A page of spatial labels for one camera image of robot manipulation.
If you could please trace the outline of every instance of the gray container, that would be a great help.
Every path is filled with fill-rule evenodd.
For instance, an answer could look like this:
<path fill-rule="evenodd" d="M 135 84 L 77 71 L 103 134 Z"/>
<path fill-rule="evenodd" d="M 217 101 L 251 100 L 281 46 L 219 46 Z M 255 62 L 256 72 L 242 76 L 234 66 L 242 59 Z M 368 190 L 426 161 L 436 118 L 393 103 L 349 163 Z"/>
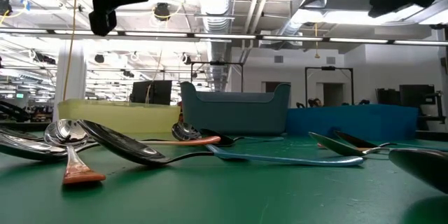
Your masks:
<path fill-rule="evenodd" d="M 273 93 L 197 92 L 181 84 L 183 119 L 196 129 L 222 134 L 278 135 L 285 132 L 291 85 Z"/>

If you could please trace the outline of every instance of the yellow container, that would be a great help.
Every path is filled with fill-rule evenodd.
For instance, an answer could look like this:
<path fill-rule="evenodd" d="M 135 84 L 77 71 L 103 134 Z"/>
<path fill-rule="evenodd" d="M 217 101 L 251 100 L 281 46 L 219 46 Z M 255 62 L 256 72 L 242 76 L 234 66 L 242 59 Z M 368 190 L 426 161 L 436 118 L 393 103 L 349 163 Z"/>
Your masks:
<path fill-rule="evenodd" d="M 68 99 L 57 105 L 60 119 L 84 119 L 120 133 L 167 133 L 180 106 Z"/>

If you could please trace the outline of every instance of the blue handle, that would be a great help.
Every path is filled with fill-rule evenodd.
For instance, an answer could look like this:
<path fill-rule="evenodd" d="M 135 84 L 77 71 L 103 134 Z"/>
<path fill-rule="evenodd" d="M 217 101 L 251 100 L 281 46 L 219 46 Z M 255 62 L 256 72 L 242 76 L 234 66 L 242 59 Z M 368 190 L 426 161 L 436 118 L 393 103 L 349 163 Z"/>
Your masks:
<path fill-rule="evenodd" d="M 287 157 L 267 157 L 260 155 L 236 154 L 224 151 L 216 146 L 207 144 L 206 147 L 212 151 L 216 157 L 223 159 L 237 158 L 245 160 L 259 160 L 268 162 L 282 162 L 293 165 L 313 165 L 313 166 L 331 166 L 344 167 L 360 165 L 364 162 L 361 157 L 333 157 L 325 159 L 301 159 L 301 158 L 287 158 Z"/>

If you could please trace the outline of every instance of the computer screen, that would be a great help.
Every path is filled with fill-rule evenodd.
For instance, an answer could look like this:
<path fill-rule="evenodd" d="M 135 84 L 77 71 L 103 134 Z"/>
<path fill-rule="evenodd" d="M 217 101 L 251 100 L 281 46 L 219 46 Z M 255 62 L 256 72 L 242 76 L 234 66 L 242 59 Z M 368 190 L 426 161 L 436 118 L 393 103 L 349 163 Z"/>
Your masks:
<path fill-rule="evenodd" d="M 154 80 L 134 82 L 132 86 L 131 102 L 169 105 L 171 101 L 171 80 Z"/>
<path fill-rule="evenodd" d="M 400 85 L 400 99 L 402 106 L 420 107 L 420 105 L 435 105 L 434 85 Z"/>

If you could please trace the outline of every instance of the white wall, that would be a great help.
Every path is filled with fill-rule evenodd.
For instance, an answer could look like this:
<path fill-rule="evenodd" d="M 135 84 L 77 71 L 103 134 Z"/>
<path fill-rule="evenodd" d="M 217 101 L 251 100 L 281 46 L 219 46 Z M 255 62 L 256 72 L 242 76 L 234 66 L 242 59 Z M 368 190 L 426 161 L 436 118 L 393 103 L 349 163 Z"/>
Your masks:
<path fill-rule="evenodd" d="M 426 40 L 437 40 L 432 35 Z M 434 85 L 442 90 L 439 48 L 406 45 L 361 45 L 344 56 L 346 67 L 355 73 L 356 100 L 377 103 L 376 88 L 400 89 L 400 85 Z M 423 112 L 437 115 L 436 106 L 424 106 Z M 438 122 L 429 122 L 430 130 L 445 130 Z"/>
<path fill-rule="evenodd" d="M 316 51 L 309 50 L 280 50 L 254 48 L 249 55 L 244 66 L 244 91 L 262 92 L 263 82 L 278 81 L 291 83 L 291 105 L 295 108 L 295 103 L 305 104 L 305 67 L 327 66 L 326 57 L 336 57 L 336 67 L 344 66 L 344 55 L 338 54 L 337 50 L 319 50 L 320 59 L 316 59 Z M 241 54 L 240 48 L 232 49 L 233 61 L 236 62 Z M 274 56 L 283 55 L 283 64 L 275 64 Z M 345 102 L 350 102 L 350 80 L 340 71 L 308 71 L 308 98 L 318 97 L 323 101 L 322 92 L 319 92 L 320 83 L 344 83 L 346 95 Z M 231 92 L 241 91 L 241 76 L 235 71 L 231 71 L 229 83 L 226 90 Z"/>

